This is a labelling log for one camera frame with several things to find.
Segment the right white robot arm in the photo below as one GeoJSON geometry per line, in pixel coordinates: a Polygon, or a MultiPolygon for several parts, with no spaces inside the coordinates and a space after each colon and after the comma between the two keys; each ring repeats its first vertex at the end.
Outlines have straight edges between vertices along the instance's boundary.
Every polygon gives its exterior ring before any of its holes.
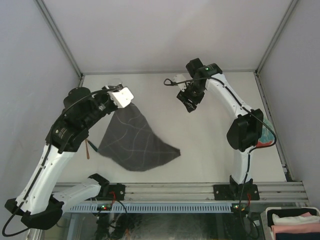
{"type": "Polygon", "coordinates": [[[251,177],[250,166],[251,153],[262,136],[263,112],[259,108],[251,108],[234,92],[217,64],[203,65],[199,58],[195,58],[186,65],[186,69],[190,80],[178,74],[172,82],[180,88],[177,98],[187,111],[195,111],[205,93],[211,93],[222,102],[231,118],[226,138],[234,150],[233,169],[228,184],[213,185],[215,200],[260,200],[258,187],[251,177]]]}

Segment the dark grey checked cloth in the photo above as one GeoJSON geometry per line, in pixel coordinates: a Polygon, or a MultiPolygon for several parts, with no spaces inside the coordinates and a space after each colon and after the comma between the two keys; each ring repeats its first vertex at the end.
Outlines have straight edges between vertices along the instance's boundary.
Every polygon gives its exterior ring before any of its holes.
{"type": "Polygon", "coordinates": [[[116,110],[97,152],[132,172],[145,172],[181,156],[181,151],[162,141],[136,105],[116,110]]]}

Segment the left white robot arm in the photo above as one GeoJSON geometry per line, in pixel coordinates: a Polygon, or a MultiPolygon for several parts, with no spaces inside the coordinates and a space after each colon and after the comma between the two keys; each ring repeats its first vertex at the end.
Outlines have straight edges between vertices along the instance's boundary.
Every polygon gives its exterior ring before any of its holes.
{"type": "Polygon", "coordinates": [[[27,229],[48,230],[73,206],[90,198],[104,200],[109,196],[110,182],[98,173],[67,190],[53,189],[69,160],[88,138],[90,128],[123,107],[120,98],[124,90],[121,84],[96,91],[76,87],[64,98],[64,108],[46,136],[30,180],[19,196],[5,203],[5,208],[12,216],[20,216],[27,229]]]}

